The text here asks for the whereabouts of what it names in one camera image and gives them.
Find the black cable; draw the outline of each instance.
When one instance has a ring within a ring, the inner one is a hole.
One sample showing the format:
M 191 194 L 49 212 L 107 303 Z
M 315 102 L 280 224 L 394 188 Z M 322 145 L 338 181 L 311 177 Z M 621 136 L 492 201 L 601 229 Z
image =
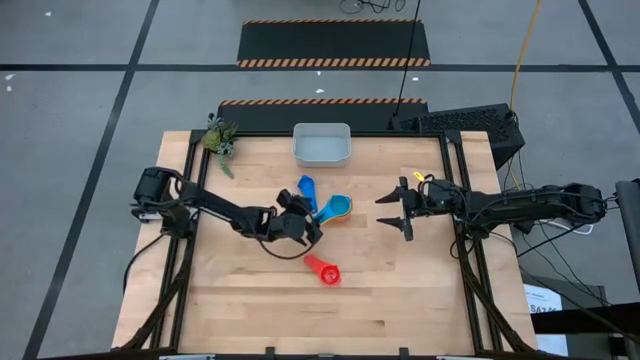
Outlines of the black cable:
M 451 255 L 452 258 L 456 259 L 456 260 L 460 260 L 460 258 L 458 256 L 453 255 L 453 247 L 456 245 L 457 240 L 454 240 L 451 243 L 451 246 L 449 246 L 449 255 Z M 469 254 L 471 254 L 471 252 L 473 251 L 473 242 L 471 242 L 471 246 L 469 247 L 469 249 L 467 249 L 467 256 L 469 256 Z
M 529 246 L 529 248 L 532 248 L 533 246 L 531 246 L 531 244 L 527 241 L 527 238 L 525 237 L 524 233 L 521 233 L 521 235 L 522 235 L 522 240 L 527 244 L 527 246 Z M 585 294 L 585 295 L 587 295 L 587 296 L 589 296 L 589 297 L 595 298 L 597 301 L 599 301 L 599 302 L 600 302 L 600 304 L 601 304 L 602 306 L 605 306 L 605 305 L 603 304 L 603 301 L 604 301 L 604 300 L 603 300 L 602 298 L 598 297 L 598 296 L 597 296 L 596 294 L 594 294 L 593 292 L 591 292 L 591 289 L 589 289 L 589 288 L 587 287 L 587 285 L 585 285 L 582 281 L 580 281 L 580 279 L 578 279 L 578 278 L 576 277 L 576 279 L 577 279 L 577 280 L 578 280 L 578 281 L 579 281 L 579 282 L 580 282 L 580 283 L 581 283 L 581 284 L 582 284 L 582 285 L 587 289 L 587 291 L 585 291 L 583 288 L 579 287 L 578 285 L 574 284 L 574 283 L 573 283 L 573 281 L 571 281 L 571 279 L 569 279 L 567 276 L 565 276 L 563 273 L 561 273 L 561 272 L 560 272 L 560 271 L 555 267 L 555 265 L 553 265 L 553 262 L 551 262 L 551 260 L 549 260 L 549 258 L 548 258 L 548 257 L 544 256 L 544 255 L 543 255 L 540 251 L 538 251 L 537 249 L 535 250 L 535 252 L 536 252 L 536 253 L 538 253 L 538 255 L 540 255 L 540 257 L 541 257 L 541 258 L 543 258 L 543 259 L 547 262 L 547 264 L 549 264 L 549 266 L 551 267 L 551 269 L 553 269 L 553 271 L 554 271 L 556 274 L 558 274 L 560 277 L 562 277 L 563 279 L 565 279 L 565 280 L 567 281 L 567 283 L 569 283 L 569 285 L 571 285 L 573 288 L 575 288 L 576 290 L 580 291 L 581 293 L 583 293 L 583 294 Z
M 433 174 L 427 174 L 424 176 L 424 180 L 418 183 L 418 192 L 424 195 L 424 185 L 427 183 L 432 183 L 431 180 L 435 180 L 436 177 Z
M 356 11 L 347 11 L 344 9 L 344 4 L 347 1 L 352 1 L 354 4 L 354 7 L 357 9 Z M 400 12 L 402 11 L 402 9 L 404 9 L 405 5 L 406 5 L 406 0 L 396 0 L 394 8 L 396 10 L 396 12 Z M 382 12 L 384 12 L 385 10 L 389 9 L 391 7 L 391 0 L 385 0 L 382 5 L 380 4 L 376 4 L 370 0 L 342 0 L 340 1 L 340 5 L 338 5 L 338 7 L 340 8 L 340 10 L 345 13 L 345 14 L 349 14 L 349 15 L 353 15 L 353 14 L 357 14 L 360 11 L 362 11 L 362 9 L 364 9 L 365 5 L 369 5 L 371 6 L 371 10 L 373 10 L 374 13 L 376 14 L 380 14 Z
M 133 265 L 133 263 L 136 261 L 138 256 L 140 256 L 145 251 L 149 250 L 149 248 L 151 248 L 153 245 L 157 244 L 158 241 L 160 241 L 160 239 L 162 239 L 165 235 L 166 234 L 161 233 L 157 238 L 153 239 L 150 243 L 148 243 L 142 249 L 140 249 L 140 251 L 138 251 L 135 255 L 133 255 L 131 260 L 129 260 L 129 264 L 127 264 L 127 267 L 124 270 L 124 278 L 122 279 L 122 293 L 123 294 L 124 294 L 125 290 L 127 290 L 127 278 L 129 277 L 129 270 L 131 270 L 131 265 Z
M 552 238 L 549 238 L 549 239 L 547 239 L 546 241 L 543 241 L 543 242 L 541 242 L 540 244 L 538 244 L 538 245 L 536 245 L 536 246 L 533 246 L 533 247 L 531 247 L 531 248 L 529 248 L 529 249 L 527 249 L 527 250 L 523 251 L 522 253 L 518 254 L 518 257 L 522 257 L 522 256 L 526 255 L 527 253 L 529 253 L 529 252 L 531 252 L 531 251 L 533 251 L 533 250 L 535 250 L 535 249 L 539 248 L 540 246 L 545 245 L 545 244 L 547 244 L 547 243 L 550 243 L 550 242 L 552 242 L 553 240 L 559 239 L 559 238 L 561 238 L 561 237 L 563 237 L 563 236 L 565 236 L 565 235 L 567 235 L 567 234 L 571 233 L 573 230 L 579 229 L 579 228 L 581 228 L 581 227 L 583 227 L 583 226 L 584 226 L 584 224 L 583 224 L 583 225 L 574 226 L 573 228 L 571 228 L 571 229 L 569 229 L 569 230 L 567 230 L 567 231 L 565 231 L 565 232 L 562 232 L 562 233 L 560 233 L 559 235 L 556 235 L 556 236 L 554 236 L 554 237 L 552 237 Z
M 513 251 L 516 252 L 516 255 L 518 254 L 518 248 L 516 247 L 516 243 L 514 243 L 513 240 L 509 239 L 508 237 L 502 234 L 498 234 L 497 232 L 490 231 L 489 233 L 493 235 L 498 235 L 501 238 L 501 240 L 508 242 L 511 246 L 513 246 Z
M 542 223 L 538 222 L 538 225 L 540 226 L 540 230 L 542 230 L 542 234 L 544 234 L 544 237 L 549 239 L 549 235 L 547 235 L 547 232 L 545 231 L 544 226 L 542 225 Z M 578 283 L 580 283 L 580 285 L 584 286 L 584 288 L 587 290 L 586 292 L 582 291 L 583 293 L 585 293 L 586 295 L 589 295 L 589 296 L 593 297 L 594 299 L 596 299 L 600 303 L 600 305 L 602 305 L 603 307 L 606 306 L 606 305 L 611 305 L 611 303 L 609 303 L 608 301 L 602 299 L 601 297 L 596 295 L 593 291 L 591 291 L 591 289 L 589 289 L 589 287 L 578 277 L 578 275 L 576 275 L 576 273 L 573 271 L 573 268 L 571 267 L 571 265 L 569 265 L 569 262 L 567 261 L 567 259 L 565 259 L 564 256 L 562 256 L 562 254 L 560 253 L 560 250 L 558 249 L 556 244 L 554 244 L 553 242 L 550 242 L 549 245 L 551 245 L 553 247 L 553 249 L 556 251 L 556 254 L 558 254 L 558 256 L 560 257 L 562 262 L 564 262 L 564 265 L 567 267 L 567 269 L 569 269 L 569 272 L 571 273 L 571 275 L 573 275 L 573 277 L 578 281 Z M 537 250 L 536 250 L 536 252 L 538 254 L 540 254 L 540 256 L 545 258 L 547 260 L 547 262 L 551 262 L 544 255 L 542 255 L 541 252 L 539 252 Z M 556 273 L 562 276 L 562 274 L 557 270 L 556 270 Z
M 513 349 L 514 352 L 535 352 L 533 348 L 527 345 L 520 335 L 511 327 L 507 319 L 502 315 L 500 309 L 498 309 L 491 300 L 491 298 L 484 291 L 482 284 L 473 273 L 473 269 L 471 268 L 471 263 L 469 259 L 465 259 L 462 262 L 462 279 L 465 283 L 467 283 L 471 289 L 473 290 L 476 297 L 480 300 L 482 305 L 485 308 L 487 315 L 495 322 L 498 326 L 502 335 L 509 343 L 509 346 Z
M 522 266 L 520 266 L 520 270 L 522 272 L 524 272 L 525 274 L 527 274 L 532 280 L 536 281 L 537 283 L 539 283 L 540 285 L 546 287 L 547 289 L 557 293 L 558 295 L 560 295 L 563 299 L 565 299 L 566 301 L 572 303 L 573 305 L 575 305 L 575 307 L 577 307 L 579 310 L 581 310 L 582 312 L 584 312 L 587 316 L 589 316 L 590 318 L 592 318 L 593 320 L 596 320 L 598 322 L 600 322 L 601 324 L 603 324 L 604 326 L 608 327 L 612 332 L 614 333 L 618 333 L 622 336 L 624 336 L 625 338 L 640 344 L 640 337 L 633 335 L 633 334 L 629 334 L 627 332 L 622 331 L 620 328 L 618 328 L 617 326 L 615 326 L 614 324 L 612 324 L 611 322 L 609 322 L 607 319 L 601 317 L 600 315 L 594 313 L 593 311 L 589 310 L 589 309 L 585 309 L 583 306 L 579 305 L 576 301 L 574 301 L 573 299 L 571 299 L 570 297 L 566 296 L 565 294 L 561 293 L 560 291 L 552 288 L 551 286 L 545 284 L 542 280 L 539 280 L 535 277 L 533 277 L 533 275 L 531 275 L 527 270 L 525 270 Z
M 303 252 L 297 254 L 297 255 L 293 255 L 293 256 L 282 256 L 282 255 L 278 255 L 276 253 L 274 253 L 273 251 L 269 250 L 265 245 L 264 245 L 264 241 L 258 240 L 258 244 L 260 244 L 260 247 L 262 247 L 262 249 L 269 255 L 273 256 L 276 259 L 280 259 L 280 260 L 294 260 L 294 259 L 298 259 L 304 255 L 306 255 L 307 253 L 309 253 L 309 251 L 311 251 L 317 244 L 317 242 L 311 244 L 308 248 L 306 248 Z
M 502 191 L 503 192 L 507 192 L 507 180 L 509 179 L 509 174 L 511 174 L 511 165 L 513 164 L 513 160 L 512 161 L 508 161 L 509 165 L 507 166 L 507 173 L 504 175 L 504 180 L 502 180 Z
M 416 22 L 418 21 L 418 11 L 420 10 L 420 4 L 422 0 L 418 0 L 416 5 L 416 13 L 413 16 L 413 23 L 411 24 L 411 36 L 409 37 L 409 52 L 407 53 L 407 61 L 404 64 L 404 73 L 402 74 L 402 85 L 400 85 L 400 94 L 398 95 L 398 105 L 396 105 L 396 111 L 393 116 L 398 116 L 400 112 L 400 104 L 402 103 L 402 91 L 404 90 L 404 83 L 407 80 L 407 72 L 409 71 L 409 60 L 411 59 L 411 51 L 413 50 L 413 36 L 416 32 Z
M 522 150 L 518 150 L 518 166 L 520 167 L 520 177 L 522 178 L 522 184 L 524 189 L 527 189 L 526 180 L 524 179 L 524 170 L 522 169 Z

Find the white paper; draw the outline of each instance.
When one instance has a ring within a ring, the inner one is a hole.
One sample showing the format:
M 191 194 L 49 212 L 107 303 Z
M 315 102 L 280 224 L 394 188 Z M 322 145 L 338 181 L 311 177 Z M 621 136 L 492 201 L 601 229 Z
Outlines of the white paper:
M 525 285 L 524 292 L 527 294 L 530 314 L 562 310 L 562 298 L 549 289 Z M 536 340 L 538 349 L 542 351 L 569 356 L 567 337 L 564 335 L 536 335 Z

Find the hazard stripe tape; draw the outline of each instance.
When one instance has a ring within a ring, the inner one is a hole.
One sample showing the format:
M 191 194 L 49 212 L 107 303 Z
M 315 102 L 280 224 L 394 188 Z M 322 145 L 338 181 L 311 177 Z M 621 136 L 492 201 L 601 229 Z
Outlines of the hazard stripe tape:
M 361 22 L 413 22 L 413 19 L 304 19 L 304 20 L 247 20 L 247 24 L 304 24 L 304 23 L 361 23 Z
M 326 58 L 326 59 L 246 59 L 238 60 L 241 68 L 345 68 L 345 67 L 404 67 L 406 58 Z M 425 67 L 431 60 L 410 58 L 409 67 Z
M 425 99 L 403 98 L 403 104 L 426 104 Z M 259 99 L 223 100 L 220 106 L 244 105 L 312 105 L 312 104 L 397 104 L 398 98 L 344 98 L 344 99 Z

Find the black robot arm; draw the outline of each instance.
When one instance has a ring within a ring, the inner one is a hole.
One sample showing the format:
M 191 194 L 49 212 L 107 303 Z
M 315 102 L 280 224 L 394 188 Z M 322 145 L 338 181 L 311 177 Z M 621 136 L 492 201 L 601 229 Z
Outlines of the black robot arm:
M 171 194 L 172 184 L 177 198 Z M 275 207 L 240 207 L 196 183 L 186 181 L 175 170 L 150 167 L 143 171 L 133 198 L 136 204 L 131 213 L 136 218 L 142 214 L 158 213 L 162 217 L 162 231 L 175 237 L 187 237 L 193 231 L 190 209 L 211 214 L 228 222 L 240 235 L 259 241 L 291 238 L 306 245 L 306 239 L 313 245 L 322 237 L 320 225 L 311 216 L 309 202 L 286 189 L 281 190 L 276 198 L 284 208 L 278 215 Z
M 400 229 L 407 241 L 413 240 L 411 219 L 421 216 L 453 214 L 462 223 L 467 237 L 482 239 L 501 224 L 563 218 L 574 225 L 583 225 L 598 222 L 606 214 L 606 202 L 600 190 L 576 183 L 485 194 L 469 191 L 447 180 L 421 182 L 418 189 L 413 190 L 408 188 L 407 178 L 400 177 L 400 186 L 376 203 L 398 201 L 402 202 L 404 218 L 378 221 Z

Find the green toy plant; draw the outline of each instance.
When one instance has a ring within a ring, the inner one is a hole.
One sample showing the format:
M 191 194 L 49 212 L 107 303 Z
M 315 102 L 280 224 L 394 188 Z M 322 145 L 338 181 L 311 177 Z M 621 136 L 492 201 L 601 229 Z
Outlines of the green toy plant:
M 238 125 L 232 121 L 227 122 L 221 117 L 209 114 L 207 121 L 207 133 L 202 137 L 202 144 L 206 149 L 218 155 L 218 164 L 224 173 L 233 179 L 233 173 L 227 165 L 226 156 L 233 159 L 233 143 L 238 139 L 236 131 Z

